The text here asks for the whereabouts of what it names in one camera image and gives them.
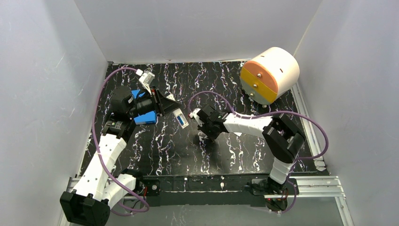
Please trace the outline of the blue battery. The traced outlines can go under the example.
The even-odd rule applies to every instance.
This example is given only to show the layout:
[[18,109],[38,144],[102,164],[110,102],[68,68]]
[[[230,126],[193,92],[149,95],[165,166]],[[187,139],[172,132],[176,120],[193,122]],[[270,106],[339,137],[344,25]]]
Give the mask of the blue battery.
[[178,121],[179,121],[180,125],[181,125],[181,126],[182,126],[182,128],[183,128],[183,127],[184,127],[184,125],[185,125],[185,123],[184,123],[184,121],[183,121],[182,117],[181,117],[180,115],[178,115],[178,116],[177,116],[177,119],[178,119]]

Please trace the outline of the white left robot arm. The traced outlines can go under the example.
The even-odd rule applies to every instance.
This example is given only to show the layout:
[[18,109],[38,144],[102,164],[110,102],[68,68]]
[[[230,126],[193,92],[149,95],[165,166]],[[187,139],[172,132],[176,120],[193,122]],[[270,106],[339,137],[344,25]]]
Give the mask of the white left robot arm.
[[144,88],[136,96],[128,86],[113,90],[101,137],[95,139],[96,154],[72,191],[63,192],[60,197],[68,222],[82,226],[107,223],[112,208],[136,189],[137,176],[131,170],[111,177],[111,170],[136,127],[134,118],[149,112],[164,116],[180,107],[172,94],[164,95],[156,87]]

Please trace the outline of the white remote control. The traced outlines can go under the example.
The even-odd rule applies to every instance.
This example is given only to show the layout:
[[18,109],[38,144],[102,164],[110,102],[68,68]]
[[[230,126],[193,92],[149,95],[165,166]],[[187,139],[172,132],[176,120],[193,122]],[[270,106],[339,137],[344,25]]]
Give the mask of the white remote control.
[[172,100],[173,103],[167,102],[167,105],[164,108],[165,113],[173,113],[181,128],[186,128],[189,123],[181,110],[181,104],[175,100],[174,95],[171,93],[166,96],[166,99]]

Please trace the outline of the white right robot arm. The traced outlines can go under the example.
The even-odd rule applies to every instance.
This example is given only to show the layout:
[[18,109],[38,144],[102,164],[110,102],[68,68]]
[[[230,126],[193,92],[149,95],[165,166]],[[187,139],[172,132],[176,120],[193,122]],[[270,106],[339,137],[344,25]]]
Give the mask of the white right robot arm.
[[198,124],[198,130],[215,140],[221,133],[252,135],[265,140],[273,155],[270,174],[264,179],[248,183],[254,195],[283,194],[290,171],[306,138],[290,118],[279,113],[273,116],[254,117],[233,112],[219,112],[206,105],[197,108],[189,117]]

